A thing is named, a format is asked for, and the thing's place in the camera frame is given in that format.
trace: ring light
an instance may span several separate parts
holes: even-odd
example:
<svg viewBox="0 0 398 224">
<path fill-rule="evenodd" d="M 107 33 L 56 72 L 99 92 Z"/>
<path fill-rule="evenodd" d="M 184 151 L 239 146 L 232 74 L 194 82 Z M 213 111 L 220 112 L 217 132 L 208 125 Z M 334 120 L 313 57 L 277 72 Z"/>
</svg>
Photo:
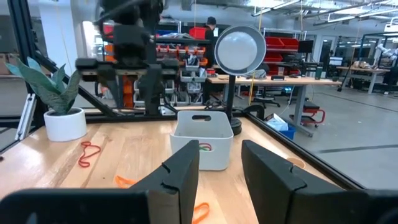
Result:
<svg viewBox="0 0 398 224">
<path fill-rule="evenodd" d="M 266 48 L 266 40 L 258 30 L 248 26 L 230 27 L 218 37 L 215 59 L 228 75 L 244 75 L 261 65 Z"/>
</svg>

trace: red chair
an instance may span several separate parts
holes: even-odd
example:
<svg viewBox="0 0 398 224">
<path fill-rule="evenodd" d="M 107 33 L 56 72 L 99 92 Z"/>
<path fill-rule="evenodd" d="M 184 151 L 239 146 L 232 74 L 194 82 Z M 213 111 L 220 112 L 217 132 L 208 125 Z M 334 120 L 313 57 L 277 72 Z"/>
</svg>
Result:
<svg viewBox="0 0 398 224">
<path fill-rule="evenodd" d="M 319 112 L 322 113 L 322 119 L 320 121 L 317 121 L 313 117 Z M 301 117 L 302 125 L 314 124 L 315 127 L 317 128 L 318 124 L 321 124 L 325 121 L 326 112 L 324 110 L 320 109 L 320 107 L 318 105 L 316 105 L 310 101 L 304 101 L 303 113 L 307 113 L 310 115 L 303 115 Z"/>
</svg>

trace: bin handle hole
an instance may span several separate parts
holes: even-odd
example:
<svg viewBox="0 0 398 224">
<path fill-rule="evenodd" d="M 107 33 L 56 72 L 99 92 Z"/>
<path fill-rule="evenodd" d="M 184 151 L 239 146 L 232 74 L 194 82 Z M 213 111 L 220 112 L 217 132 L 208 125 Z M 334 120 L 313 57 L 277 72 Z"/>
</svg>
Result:
<svg viewBox="0 0 398 224">
<path fill-rule="evenodd" d="M 208 115 L 193 115 L 192 120 L 194 121 L 211 121 L 211 116 Z"/>
</svg>

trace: wooden tabletop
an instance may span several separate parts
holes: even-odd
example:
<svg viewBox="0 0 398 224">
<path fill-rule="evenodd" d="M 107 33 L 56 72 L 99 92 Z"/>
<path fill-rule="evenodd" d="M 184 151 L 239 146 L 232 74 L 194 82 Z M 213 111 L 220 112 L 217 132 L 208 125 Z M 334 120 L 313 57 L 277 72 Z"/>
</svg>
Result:
<svg viewBox="0 0 398 224">
<path fill-rule="evenodd" d="M 342 70 L 348 70 L 348 67 L 337 67 L 337 69 L 342 69 Z M 383 73 L 383 72 L 390 72 L 389 69 L 381 69 L 381 68 L 377 68 L 377 69 L 370 69 L 370 68 L 350 68 L 351 71 L 359 71 L 359 72 L 370 72 L 370 73 Z"/>
<path fill-rule="evenodd" d="M 224 171 L 200 171 L 196 204 L 208 202 L 206 223 L 258 223 L 241 162 L 241 144 L 251 139 L 281 157 L 297 157 L 281 143 L 241 118 L 243 132 L 234 138 L 229 167 Z M 171 155 L 170 136 L 176 121 L 90 124 L 88 134 L 76 141 L 50 142 L 45 128 L 31 134 L 3 154 L 0 162 L 0 198 L 32 187 L 116 188 L 115 175 L 140 180 Z M 80 143 L 101 146 L 91 166 L 77 164 Z M 305 170 L 329 182 L 307 164 Z"/>
<path fill-rule="evenodd" d="M 176 110 L 203 110 L 206 108 L 206 106 L 174 106 Z M 125 112 L 125 113 L 133 113 L 133 112 L 139 112 L 139 111 L 144 111 L 145 108 L 133 108 L 133 109 L 113 109 L 114 112 Z M 97 108 L 84 108 L 85 113 L 100 113 L 101 111 Z"/>
<path fill-rule="evenodd" d="M 213 84 L 227 84 L 229 75 L 218 75 L 215 78 L 207 78 L 210 83 Z M 252 82 L 251 78 L 246 79 L 244 77 L 236 78 L 235 84 L 247 84 L 250 85 Z M 327 79 L 315 80 L 311 77 L 302 78 L 289 78 L 285 77 L 284 81 L 271 80 L 267 77 L 265 80 L 254 80 L 255 85 L 340 85 L 341 82 L 333 82 Z"/>
</svg>

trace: white pot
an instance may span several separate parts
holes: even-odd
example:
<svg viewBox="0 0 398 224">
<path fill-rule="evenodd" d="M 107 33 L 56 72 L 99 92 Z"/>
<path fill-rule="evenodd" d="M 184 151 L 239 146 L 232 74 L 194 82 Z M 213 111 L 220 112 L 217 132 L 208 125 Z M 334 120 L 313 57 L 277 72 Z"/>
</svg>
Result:
<svg viewBox="0 0 398 224">
<path fill-rule="evenodd" d="M 44 114 L 47 137 L 51 141 L 71 141 L 83 137 L 87 133 L 86 116 L 84 110 L 72 108 L 77 113 L 55 116 L 54 110 Z"/>
</svg>

